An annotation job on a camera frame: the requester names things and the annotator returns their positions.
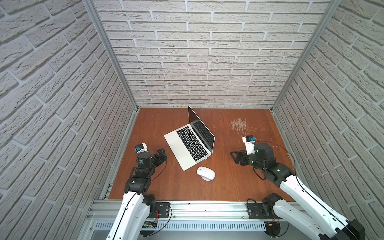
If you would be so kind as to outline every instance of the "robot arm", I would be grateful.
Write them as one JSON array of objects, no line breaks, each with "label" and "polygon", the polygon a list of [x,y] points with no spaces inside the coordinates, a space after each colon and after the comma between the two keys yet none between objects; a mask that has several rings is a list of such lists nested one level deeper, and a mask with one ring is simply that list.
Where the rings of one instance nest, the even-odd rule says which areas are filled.
[{"label": "robot arm", "polygon": [[135,150],[137,167],[125,183],[122,205],[106,240],[137,239],[145,220],[155,211],[155,197],[146,192],[155,168],[167,160],[167,156],[164,149],[157,151],[160,155],[151,154],[145,143],[137,145]]},{"label": "robot arm", "polygon": [[267,215],[271,213],[287,220],[314,240],[365,239],[364,227],[359,222],[350,222],[333,210],[306,187],[290,168],[276,162],[273,149],[267,143],[255,144],[255,140],[252,135],[243,137],[246,150],[230,153],[235,163],[261,170],[266,180],[288,193],[312,218],[292,208],[277,194],[271,194],[263,200]]}]

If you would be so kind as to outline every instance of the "laptop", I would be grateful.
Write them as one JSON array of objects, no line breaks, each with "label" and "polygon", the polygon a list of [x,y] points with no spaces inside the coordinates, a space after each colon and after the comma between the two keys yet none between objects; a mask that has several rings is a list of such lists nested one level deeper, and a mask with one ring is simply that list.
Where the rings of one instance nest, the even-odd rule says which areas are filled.
[{"label": "laptop", "polygon": [[212,155],[215,136],[188,105],[189,124],[164,135],[185,171]]}]

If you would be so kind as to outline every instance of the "computer mouse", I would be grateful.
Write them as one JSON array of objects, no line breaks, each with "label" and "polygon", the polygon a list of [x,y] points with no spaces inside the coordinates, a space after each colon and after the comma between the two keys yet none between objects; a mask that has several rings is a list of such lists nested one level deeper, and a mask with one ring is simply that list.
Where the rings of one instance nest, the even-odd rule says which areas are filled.
[{"label": "computer mouse", "polygon": [[215,178],[215,172],[207,167],[199,167],[197,174],[205,181],[212,181]]}]

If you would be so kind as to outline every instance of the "brick wall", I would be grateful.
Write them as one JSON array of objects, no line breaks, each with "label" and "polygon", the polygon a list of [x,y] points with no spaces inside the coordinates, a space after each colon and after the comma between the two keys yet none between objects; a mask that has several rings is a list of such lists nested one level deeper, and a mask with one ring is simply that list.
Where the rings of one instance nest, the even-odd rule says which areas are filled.
[{"label": "brick wall", "polygon": [[0,1],[0,239],[76,239],[132,108],[79,0]]},{"label": "brick wall", "polygon": [[95,0],[139,106],[272,106],[326,0]]},{"label": "brick wall", "polygon": [[384,237],[384,8],[344,0],[274,115],[326,203]]}]

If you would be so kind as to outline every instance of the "brown table surface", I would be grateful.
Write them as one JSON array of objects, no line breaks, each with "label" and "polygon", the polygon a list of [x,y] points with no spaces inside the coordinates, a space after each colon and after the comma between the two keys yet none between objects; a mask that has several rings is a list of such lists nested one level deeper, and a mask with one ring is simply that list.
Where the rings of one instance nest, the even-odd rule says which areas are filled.
[{"label": "brown table surface", "polygon": [[[249,126],[246,135],[256,139],[275,142],[285,147],[272,115],[267,109],[194,109],[204,124],[215,135],[212,156],[195,166],[183,171],[168,146],[164,135],[186,125],[188,110],[186,108],[142,108],[139,111],[131,138],[113,183],[109,199],[122,199],[124,185],[131,169],[136,166],[134,147],[146,143],[148,149],[164,148],[167,167],[156,178],[148,190],[157,200],[210,200],[210,201],[245,201],[253,198],[262,200],[275,192],[287,201],[293,199],[268,180],[262,181],[251,166],[236,165],[229,152],[244,150],[242,137],[245,134],[232,130],[231,121],[245,119]],[[276,160],[293,169],[287,153],[276,145],[273,147]],[[156,168],[152,179],[165,167],[165,163]],[[197,168],[208,167],[215,171],[214,180],[207,182],[197,175]]]}]

